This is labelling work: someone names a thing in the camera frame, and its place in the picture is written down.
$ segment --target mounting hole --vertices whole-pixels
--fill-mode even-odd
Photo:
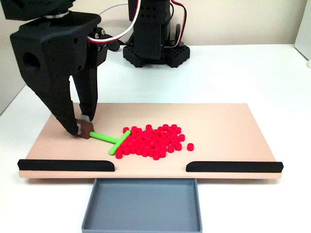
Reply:
[[[40,70],[40,62],[39,59],[31,52],[27,52],[23,55],[24,65],[33,71]]]

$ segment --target pile of red pieces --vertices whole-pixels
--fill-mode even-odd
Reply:
[[[136,154],[143,157],[153,157],[154,160],[165,158],[167,152],[173,153],[175,150],[182,150],[180,142],[185,141],[185,135],[181,134],[181,128],[173,124],[164,124],[157,129],[151,125],[146,125],[146,130],[133,126],[131,135],[118,147],[116,158],[121,159],[123,155]],[[193,144],[189,143],[187,150],[193,150]]]

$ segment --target white table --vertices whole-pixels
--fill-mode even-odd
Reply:
[[[311,69],[293,45],[191,47],[179,68],[134,68],[109,52],[99,102],[248,103],[280,180],[199,180],[203,232],[310,230]],[[71,82],[72,100],[78,101]],[[25,87],[0,116],[1,232],[80,233],[93,180],[27,180],[26,157],[50,112]]]

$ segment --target black edge guard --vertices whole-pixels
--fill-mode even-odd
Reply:
[[[115,171],[114,164],[105,160],[20,159],[17,165],[21,171]]]
[[[281,173],[283,168],[282,162],[197,161],[187,164],[186,172]]]

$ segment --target white wall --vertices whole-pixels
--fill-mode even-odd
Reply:
[[[124,1],[77,0],[71,10],[99,13]],[[306,0],[179,1],[188,11],[183,38],[187,45],[293,44],[306,4]],[[182,20],[182,9],[176,6],[175,12],[173,24]],[[111,9],[102,19],[100,26],[111,35],[123,32],[130,24],[127,6]],[[24,85],[9,40],[22,23],[5,20],[0,10],[0,114]]]
[[[296,38],[295,47],[308,60],[311,60],[311,0],[308,0],[305,13]]]
[[[25,85],[20,76],[10,42],[10,34],[18,30],[22,22],[5,20],[0,9],[0,114]]]

